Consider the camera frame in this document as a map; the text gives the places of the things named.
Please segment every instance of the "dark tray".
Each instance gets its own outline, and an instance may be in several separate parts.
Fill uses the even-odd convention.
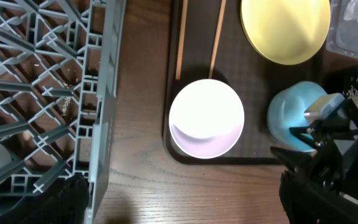
[[[241,1],[227,1],[213,79],[230,85],[239,95],[245,112],[244,129],[227,153],[214,159],[197,159],[185,154],[174,142],[168,127],[173,99],[187,84],[208,78],[221,0],[188,1],[181,78],[175,79],[182,1],[174,1],[170,58],[163,126],[163,143],[168,155],[188,165],[278,164],[270,146],[280,144],[267,128],[270,100],[281,90],[303,80],[317,82],[321,71],[321,50],[299,65],[279,65],[259,55],[248,43],[240,22]]]

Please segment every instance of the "chopsticks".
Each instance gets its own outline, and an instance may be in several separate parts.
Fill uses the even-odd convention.
[[[176,72],[176,75],[175,75],[175,78],[177,80],[180,79],[181,60],[182,60],[182,57],[183,57],[183,44],[185,42],[187,4],[188,4],[188,0],[183,0],[183,6],[182,6],[182,10],[181,10],[181,21],[180,21],[180,33],[179,33],[177,72]]]
[[[218,51],[219,38],[221,37],[223,15],[224,15],[224,7],[225,6],[226,6],[226,0],[222,0],[221,9],[219,10],[218,24],[216,26],[214,48],[212,50],[211,66],[209,67],[208,78],[212,78],[212,72],[213,72],[214,66],[215,66],[216,52]]]

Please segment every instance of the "white bowl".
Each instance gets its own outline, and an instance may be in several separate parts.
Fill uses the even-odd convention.
[[[200,159],[218,157],[240,138],[244,108],[227,84],[212,80],[190,83],[174,99],[169,128],[179,148]]]

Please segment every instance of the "clear plastic container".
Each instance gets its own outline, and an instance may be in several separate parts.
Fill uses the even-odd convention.
[[[327,35],[327,50],[358,59],[358,21],[344,20],[351,0],[331,0],[331,23]]]

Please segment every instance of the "wooden table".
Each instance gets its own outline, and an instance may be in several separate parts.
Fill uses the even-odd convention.
[[[110,184],[95,223],[288,223],[282,166],[196,167],[166,155],[168,0],[128,0]]]

